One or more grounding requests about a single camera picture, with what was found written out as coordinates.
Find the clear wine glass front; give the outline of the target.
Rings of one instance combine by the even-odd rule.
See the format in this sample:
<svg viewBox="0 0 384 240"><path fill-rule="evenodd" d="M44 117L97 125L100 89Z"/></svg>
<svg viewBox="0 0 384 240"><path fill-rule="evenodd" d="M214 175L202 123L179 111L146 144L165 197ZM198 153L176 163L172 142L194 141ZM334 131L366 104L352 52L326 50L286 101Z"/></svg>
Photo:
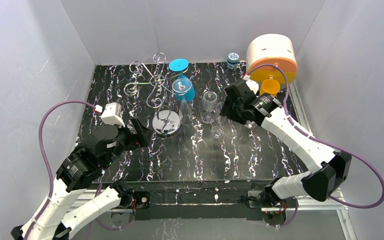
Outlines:
<svg viewBox="0 0 384 240"><path fill-rule="evenodd" d="M215 117L215 122L216 122L216 125L213 126L211 128L211 136L214 138L214 139L221 139L225 136L226 134L226 130L223 126L223 123L226 121L226 117L222 116L221 115L221 111L223 109L223 103L222 102L219 102L217 104L217 107L215 108L215 111L214 111L214 117Z"/></svg>

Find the clear wine glass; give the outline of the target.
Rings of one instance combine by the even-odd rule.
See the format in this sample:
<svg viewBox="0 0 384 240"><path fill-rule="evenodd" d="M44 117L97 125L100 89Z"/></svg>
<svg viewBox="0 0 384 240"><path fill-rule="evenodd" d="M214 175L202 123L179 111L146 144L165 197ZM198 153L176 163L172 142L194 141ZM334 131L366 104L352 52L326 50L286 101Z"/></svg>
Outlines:
<svg viewBox="0 0 384 240"><path fill-rule="evenodd" d="M216 125L213 126L211 128L211 136L214 138L214 139L221 139L225 136L226 134L226 130L223 126L223 123L226 121L226 117L222 116L221 115L221 111L223 109L223 103L222 102L219 102L217 104L217 107L215 108L215 111L214 111L214 117L215 117L215 122L216 122Z"/></svg>
<svg viewBox="0 0 384 240"><path fill-rule="evenodd" d="M252 130L255 129L258 125L254 121L247 120L245 123L245 127Z"/></svg>
<svg viewBox="0 0 384 240"><path fill-rule="evenodd" d="M201 115L201 119L205 124L211 124L215 120L213 111L218 104L218 96L213 91L206 91L202 96L202 107L204 112Z"/></svg>

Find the clear champagne flute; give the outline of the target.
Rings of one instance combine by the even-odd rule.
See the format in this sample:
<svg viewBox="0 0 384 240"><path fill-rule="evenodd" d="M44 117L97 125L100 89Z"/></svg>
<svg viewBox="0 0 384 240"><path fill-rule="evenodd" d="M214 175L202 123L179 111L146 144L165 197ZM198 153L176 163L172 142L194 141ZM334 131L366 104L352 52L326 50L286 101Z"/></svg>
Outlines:
<svg viewBox="0 0 384 240"><path fill-rule="evenodd" d="M195 96L193 85L187 77L178 77L172 84L176 99L180 102L179 117L181 124L188 126L192 123L193 113L188 101Z"/></svg>

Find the blue plastic wine glass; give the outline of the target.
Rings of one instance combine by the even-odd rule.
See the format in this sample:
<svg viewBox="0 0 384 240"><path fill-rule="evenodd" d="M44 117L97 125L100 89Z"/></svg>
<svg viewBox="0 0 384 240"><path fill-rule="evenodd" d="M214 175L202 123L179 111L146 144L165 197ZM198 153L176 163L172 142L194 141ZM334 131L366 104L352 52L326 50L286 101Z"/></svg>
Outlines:
<svg viewBox="0 0 384 240"><path fill-rule="evenodd" d="M184 72L189 67L189 62L184 58L178 58L171 61L168 65L172 72L175 72L175 81L172 83L172 90L175 93L176 99L179 102L191 102L196 95L194 85Z"/></svg>

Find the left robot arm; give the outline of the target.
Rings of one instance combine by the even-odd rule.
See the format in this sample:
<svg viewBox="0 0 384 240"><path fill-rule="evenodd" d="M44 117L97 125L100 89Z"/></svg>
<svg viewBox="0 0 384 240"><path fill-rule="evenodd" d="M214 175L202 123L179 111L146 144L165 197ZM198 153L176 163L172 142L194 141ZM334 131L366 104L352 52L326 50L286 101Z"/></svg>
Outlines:
<svg viewBox="0 0 384 240"><path fill-rule="evenodd" d="M71 240L87 224L116 207L135 207L133 188L116 180L99 195L69 208L123 152L149 146L153 131L130 119L134 132L121 124L102 124L93 130L62 162L53 190L31 220L11 231L15 240Z"/></svg>

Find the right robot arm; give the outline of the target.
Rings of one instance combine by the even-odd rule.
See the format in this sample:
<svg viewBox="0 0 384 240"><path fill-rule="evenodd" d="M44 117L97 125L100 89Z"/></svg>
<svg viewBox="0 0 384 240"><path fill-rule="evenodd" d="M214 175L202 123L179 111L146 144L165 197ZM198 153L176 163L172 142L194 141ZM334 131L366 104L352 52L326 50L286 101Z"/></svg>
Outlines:
<svg viewBox="0 0 384 240"><path fill-rule="evenodd" d="M240 124L255 122L275 135L307 168L304 173L271 181L259 194L259 202L275 205L299 196L324 202L347 178L351 155L314 141L306 129L286 114L278 99L267 93L257 96L250 88L251 83L238 80L225 87L221 116Z"/></svg>

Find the clear wine glass right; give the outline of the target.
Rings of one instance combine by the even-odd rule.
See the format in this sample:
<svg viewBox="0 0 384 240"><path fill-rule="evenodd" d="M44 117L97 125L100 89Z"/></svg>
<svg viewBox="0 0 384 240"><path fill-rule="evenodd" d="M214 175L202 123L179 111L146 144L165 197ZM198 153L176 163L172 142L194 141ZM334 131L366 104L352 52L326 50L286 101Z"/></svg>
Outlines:
<svg viewBox="0 0 384 240"><path fill-rule="evenodd" d="M254 121L247 120L245 123L245 127L252 130L255 129L258 125Z"/></svg>

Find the chrome wine glass rack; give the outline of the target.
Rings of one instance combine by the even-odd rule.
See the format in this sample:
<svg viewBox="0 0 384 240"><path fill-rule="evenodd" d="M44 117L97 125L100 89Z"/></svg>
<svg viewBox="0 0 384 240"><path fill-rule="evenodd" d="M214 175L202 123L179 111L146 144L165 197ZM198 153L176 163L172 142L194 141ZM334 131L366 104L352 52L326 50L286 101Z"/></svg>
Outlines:
<svg viewBox="0 0 384 240"><path fill-rule="evenodd" d="M167 56L163 52L158 52L152 56L153 63L157 68L151 71L142 61L133 61L129 64L128 69L133 74L141 74L147 72L150 77L145 82L129 82L123 92L127 96L134 96L139 93L140 86L149 85L151 91L148 94L145 103L155 110L154 117L151 121L151 127L154 132L162 137L171 137L175 135L181 128L181 117L172 110L170 97L174 95L184 95L183 92L177 92L169 86L169 77L164 74L166 65L168 65ZM164 109L165 103L168 103L168 109Z"/></svg>

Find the clear wine glass left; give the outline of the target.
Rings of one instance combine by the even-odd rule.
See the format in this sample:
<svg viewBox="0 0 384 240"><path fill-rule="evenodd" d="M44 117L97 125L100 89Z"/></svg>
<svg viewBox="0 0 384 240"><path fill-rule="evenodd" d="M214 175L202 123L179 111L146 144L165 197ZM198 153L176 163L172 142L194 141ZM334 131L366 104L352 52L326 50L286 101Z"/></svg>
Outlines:
<svg viewBox="0 0 384 240"><path fill-rule="evenodd" d="M206 91L202 96L202 107L204 112L201 115L201 119L205 124L211 124L215 120L213 111L218 104L218 96L213 91Z"/></svg>

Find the orange plastic goblet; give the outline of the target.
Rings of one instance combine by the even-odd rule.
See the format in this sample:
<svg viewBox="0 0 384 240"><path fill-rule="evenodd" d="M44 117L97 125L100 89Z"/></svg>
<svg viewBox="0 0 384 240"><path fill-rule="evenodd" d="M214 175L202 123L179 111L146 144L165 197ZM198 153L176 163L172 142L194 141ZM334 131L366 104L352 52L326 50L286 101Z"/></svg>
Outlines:
<svg viewBox="0 0 384 240"><path fill-rule="evenodd" d="M276 97L280 89L281 85L277 80L268 78L261 83L259 94L269 94L273 97Z"/></svg>

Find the small blue lidded jar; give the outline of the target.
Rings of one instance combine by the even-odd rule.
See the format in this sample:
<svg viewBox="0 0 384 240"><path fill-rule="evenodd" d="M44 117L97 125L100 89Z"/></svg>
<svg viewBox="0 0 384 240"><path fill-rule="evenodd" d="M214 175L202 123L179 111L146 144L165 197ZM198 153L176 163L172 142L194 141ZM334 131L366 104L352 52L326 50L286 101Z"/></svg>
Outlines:
<svg viewBox="0 0 384 240"><path fill-rule="evenodd" d="M237 53L231 52L227 55L226 66L228 69L236 69L239 64L240 57Z"/></svg>

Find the white orange cylindrical appliance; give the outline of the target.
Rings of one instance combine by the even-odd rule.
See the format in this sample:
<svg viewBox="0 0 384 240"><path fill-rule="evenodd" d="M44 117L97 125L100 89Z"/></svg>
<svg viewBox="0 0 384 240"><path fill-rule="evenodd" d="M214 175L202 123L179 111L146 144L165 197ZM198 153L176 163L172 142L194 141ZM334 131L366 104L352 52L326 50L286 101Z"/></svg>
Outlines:
<svg viewBox="0 0 384 240"><path fill-rule="evenodd" d="M261 84L273 78L280 84L281 90L286 87L285 79L269 64L278 66L290 84L298 73L292 41L281 34L269 33L256 37L247 48L245 61L246 74L251 80Z"/></svg>

